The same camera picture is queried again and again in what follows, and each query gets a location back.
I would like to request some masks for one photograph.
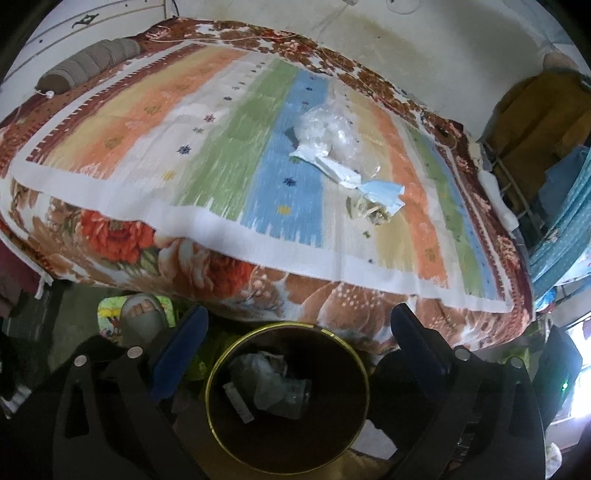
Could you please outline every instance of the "floral blanket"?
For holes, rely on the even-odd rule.
[[[179,18],[136,40],[141,57],[2,124],[3,230],[52,275],[317,323],[372,353],[395,347],[401,301],[472,349],[527,326],[527,273],[460,125],[288,32]],[[289,157],[328,99],[405,186],[390,223],[353,219],[349,191]]]

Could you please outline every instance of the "white wall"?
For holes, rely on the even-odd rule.
[[[171,2],[168,0],[170,13]],[[502,95],[541,69],[531,20],[502,0],[423,0],[398,15],[385,0],[177,0],[180,15],[240,20],[305,35],[366,67],[431,110],[482,133]]]

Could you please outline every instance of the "orange stripe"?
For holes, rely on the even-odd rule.
[[[402,213],[408,222],[416,252],[417,274],[420,278],[433,279],[441,286],[447,287],[447,274],[441,257],[437,232],[426,214],[427,194],[423,190],[412,162],[405,153],[404,143],[392,119],[376,104],[373,102],[371,104],[376,123],[388,147],[392,181],[404,185],[404,194],[401,198],[405,205]]]
[[[61,168],[77,173],[85,169],[93,177],[108,178],[138,138],[162,123],[185,96],[246,53],[208,47],[146,77],[103,105],[50,157]],[[88,138],[96,140],[89,144]]]

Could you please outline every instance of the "round bucket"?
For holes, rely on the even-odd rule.
[[[262,410],[244,423],[223,388],[237,356],[265,351],[284,355],[294,376],[310,380],[309,403],[291,420]],[[207,420],[221,447],[266,473],[294,475],[320,468],[349,448],[363,427],[369,382],[363,363],[343,340],[300,323],[277,323],[242,337],[217,361],[205,392]]]

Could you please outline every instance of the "bed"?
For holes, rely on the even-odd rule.
[[[396,347],[400,302],[473,350],[527,327],[528,273],[461,125],[286,31],[173,18],[133,38],[139,57],[0,124],[0,226],[35,265],[317,324],[373,354]],[[289,157],[295,121],[327,98],[378,177],[405,186],[388,223],[355,218],[347,190]]]

